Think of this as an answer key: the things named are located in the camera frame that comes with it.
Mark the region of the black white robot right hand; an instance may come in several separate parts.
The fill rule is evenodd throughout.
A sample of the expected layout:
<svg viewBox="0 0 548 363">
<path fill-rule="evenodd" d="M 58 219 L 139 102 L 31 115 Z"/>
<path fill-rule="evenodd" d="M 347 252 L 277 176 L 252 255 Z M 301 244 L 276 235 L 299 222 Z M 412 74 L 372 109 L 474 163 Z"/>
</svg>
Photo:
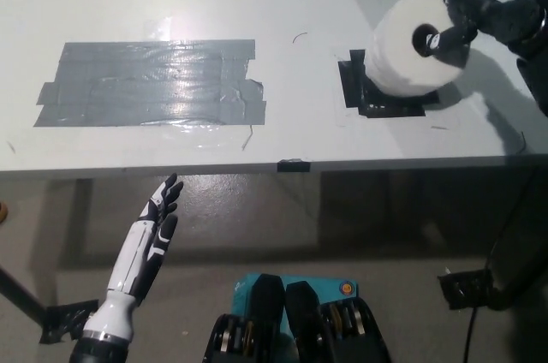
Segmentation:
<svg viewBox="0 0 548 363">
<path fill-rule="evenodd" d="M 547 0 L 444 0 L 453 26 L 426 38 L 429 54 L 470 45 L 479 33 L 531 59 L 547 48 Z"/>
</svg>

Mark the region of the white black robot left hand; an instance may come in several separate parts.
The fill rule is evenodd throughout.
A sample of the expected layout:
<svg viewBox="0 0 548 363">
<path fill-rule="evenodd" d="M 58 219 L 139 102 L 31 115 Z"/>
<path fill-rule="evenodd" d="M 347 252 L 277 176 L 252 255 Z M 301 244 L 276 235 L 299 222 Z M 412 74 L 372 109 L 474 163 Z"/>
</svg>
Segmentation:
<svg viewBox="0 0 548 363">
<path fill-rule="evenodd" d="M 146 298 L 176 230 L 176 201 L 182 189 L 183 182 L 173 174 L 149 198 L 122 244 L 109 291 L 130 295 L 137 304 Z"/>
</svg>

